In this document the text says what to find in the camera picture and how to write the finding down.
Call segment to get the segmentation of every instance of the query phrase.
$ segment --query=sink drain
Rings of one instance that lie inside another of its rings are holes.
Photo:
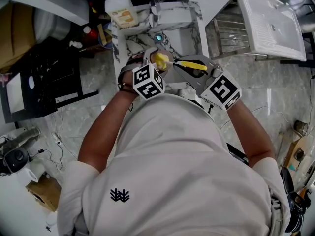
[[[154,41],[155,43],[161,43],[164,40],[164,36],[162,34],[155,34]]]

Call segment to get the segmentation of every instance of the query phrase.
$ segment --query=sink basin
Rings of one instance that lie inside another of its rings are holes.
[[[278,0],[237,0],[252,52],[306,61],[295,12]]]
[[[136,26],[120,28],[113,22],[116,79],[129,56],[150,47],[170,51],[174,58],[190,54],[209,56],[199,5],[195,2],[167,2],[160,5],[160,19],[154,27],[149,24],[149,5],[136,7],[139,18]],[[166,89],[182,89],[187,86],[186,81],[174,69],[168,70],[164,80],[169,85]]]

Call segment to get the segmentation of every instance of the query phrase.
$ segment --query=person's right arm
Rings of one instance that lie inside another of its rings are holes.
[[[268,134],[241,100],[238,100],[227,113],[251,168],[263,158],[275,159]]]

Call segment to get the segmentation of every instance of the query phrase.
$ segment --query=paper towel roll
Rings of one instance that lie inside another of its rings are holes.
[[[40,176],[44,172],[45,167],[41,162],[32,161],[17,173],[18,181],[23,186],[28,185],[31,181],[38,183]]]

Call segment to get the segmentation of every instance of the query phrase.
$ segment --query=black and white marker cube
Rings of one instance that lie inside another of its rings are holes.
[[[240,85],[228,71],[224,71],[201,94],[201,97],[210,101],[219,108],[227,111],[242,96]]]
[[[165,92],[165,81],[158,74],[153,64],[132,70],[133,89],[145,100],[149,100]]]

